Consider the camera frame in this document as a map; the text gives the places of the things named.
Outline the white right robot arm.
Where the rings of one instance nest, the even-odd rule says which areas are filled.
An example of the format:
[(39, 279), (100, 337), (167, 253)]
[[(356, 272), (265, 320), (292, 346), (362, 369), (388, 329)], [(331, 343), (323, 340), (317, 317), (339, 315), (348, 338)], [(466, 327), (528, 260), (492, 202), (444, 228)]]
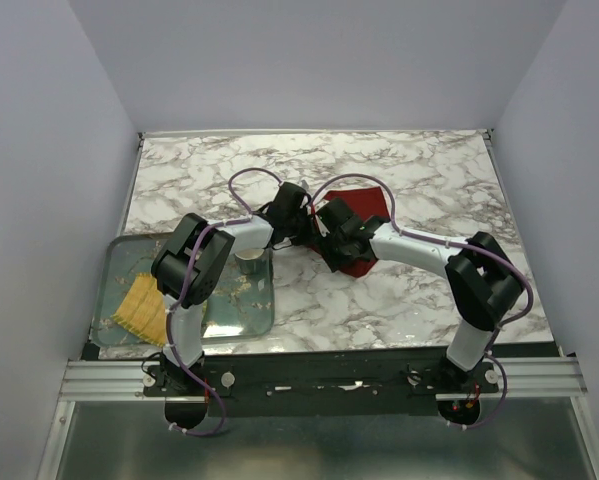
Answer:
[(528, 282), (492, 235), (444, 239), (419, 231), (398, 231), (379, 216), (364, 220), (341, 198), (315, 213), (314, 244), (333, 271), (375, 261), (393, 261), (447, 280), (460, 315), (459, 327), (439, 367), (439, 379), (459, 392), (475, 380), (495, 331)]

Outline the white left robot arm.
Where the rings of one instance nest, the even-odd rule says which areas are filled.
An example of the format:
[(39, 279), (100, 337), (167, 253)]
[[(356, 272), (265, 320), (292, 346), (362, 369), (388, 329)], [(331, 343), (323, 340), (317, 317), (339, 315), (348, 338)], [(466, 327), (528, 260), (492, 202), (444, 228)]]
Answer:
[(151, 267), (165, 305), (163, 355), (172, 365), (166, 382), (180, 395), (193, 393), (201, 380), (195, 365), (204, 356), (202, 306), (213, 293), (229, 258), (250, 250), (267, 251), (310, 235), (308, 192), (284, 182), (274, 199), (238, 219), (212, 223), (185, 215)]

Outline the red cloth napkin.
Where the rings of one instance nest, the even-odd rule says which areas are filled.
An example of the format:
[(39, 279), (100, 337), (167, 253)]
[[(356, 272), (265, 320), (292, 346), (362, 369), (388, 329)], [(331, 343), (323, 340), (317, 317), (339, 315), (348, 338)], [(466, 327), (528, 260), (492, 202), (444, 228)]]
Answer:
[[(362, 227), (375, 234), (379, 227), (388, 222), (387, 205), (379, 187), (330, 190), (324, 200), (325, 202), (319, 208), (313, 210), (315, 236), (314, 243), (310, 247), (319, 255), (320, 236), (334, 232), (349, 236)], [(360, 278), (367, 273), (344, 274)]]

